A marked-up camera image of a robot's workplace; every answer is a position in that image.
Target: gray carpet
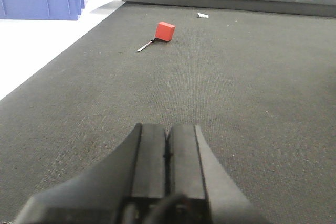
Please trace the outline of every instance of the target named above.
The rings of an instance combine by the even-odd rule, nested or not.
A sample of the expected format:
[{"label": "gray carpet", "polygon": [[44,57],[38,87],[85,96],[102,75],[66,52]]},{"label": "gray carpet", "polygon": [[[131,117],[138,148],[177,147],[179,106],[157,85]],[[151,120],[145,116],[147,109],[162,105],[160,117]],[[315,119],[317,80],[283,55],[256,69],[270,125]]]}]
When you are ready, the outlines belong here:
[{"label": "gray carpet", "polygon": [[[176,25],[173,40],[136,53],[160,21]],[[144,122],[200,125],[273,223],[336,223],[335,28],[328,18],[122,6],[0,101],[0,221]]]}]

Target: red block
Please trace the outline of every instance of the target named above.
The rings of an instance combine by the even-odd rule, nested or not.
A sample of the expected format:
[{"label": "red block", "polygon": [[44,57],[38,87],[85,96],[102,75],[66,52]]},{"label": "red block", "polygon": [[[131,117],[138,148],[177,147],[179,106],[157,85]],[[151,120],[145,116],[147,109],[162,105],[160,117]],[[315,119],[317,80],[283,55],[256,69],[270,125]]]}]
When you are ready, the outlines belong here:
[{"label": "red block", "polygon": [[164,41],[170,41],[173,38],[175,26],[166,22],[159,22],[156,28],[155,37]]}]

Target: black metal bar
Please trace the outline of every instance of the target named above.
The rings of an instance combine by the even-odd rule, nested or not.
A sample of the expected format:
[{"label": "black metal bar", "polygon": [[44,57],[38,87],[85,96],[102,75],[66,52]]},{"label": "black metal bar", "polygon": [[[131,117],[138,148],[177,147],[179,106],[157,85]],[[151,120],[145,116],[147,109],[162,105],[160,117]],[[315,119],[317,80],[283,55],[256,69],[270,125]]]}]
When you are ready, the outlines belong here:
[{"label": "black metal bar", "polygon": [[252,10],[257,12],[336,17],[335,5],[258,0],[123,0],[147,4]]}]

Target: black cable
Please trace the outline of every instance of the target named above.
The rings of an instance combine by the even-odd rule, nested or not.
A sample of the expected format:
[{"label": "black cable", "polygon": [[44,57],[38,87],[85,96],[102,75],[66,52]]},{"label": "black cable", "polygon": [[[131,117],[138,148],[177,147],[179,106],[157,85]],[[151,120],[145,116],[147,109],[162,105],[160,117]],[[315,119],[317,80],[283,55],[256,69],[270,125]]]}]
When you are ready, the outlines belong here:
[{"label": "black cable", "polygon": [[183,204],[191,217],[194,217],[190,200],[184,194],[170,195],[155,206],[155,208],[147,215],[144,224],[157,224],[165,216],[165,213],[177,204]]},{"label": "black cable", "polygon": [[122,216],[122,224],[135,224],[137,213],[136,206],[133,203],[128,204],[125,207],[124,214]]}]

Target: white table surface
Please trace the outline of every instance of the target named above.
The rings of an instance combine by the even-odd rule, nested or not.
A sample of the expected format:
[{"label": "white table surface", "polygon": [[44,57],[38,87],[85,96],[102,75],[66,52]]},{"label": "white table surface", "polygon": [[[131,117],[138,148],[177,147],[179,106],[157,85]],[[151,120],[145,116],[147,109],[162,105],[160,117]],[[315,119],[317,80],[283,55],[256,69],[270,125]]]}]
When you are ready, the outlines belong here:
[{"label": "white table surface", "polygon": [[0,19],[0,100],[123,3],[88,0],[78,21]]}]

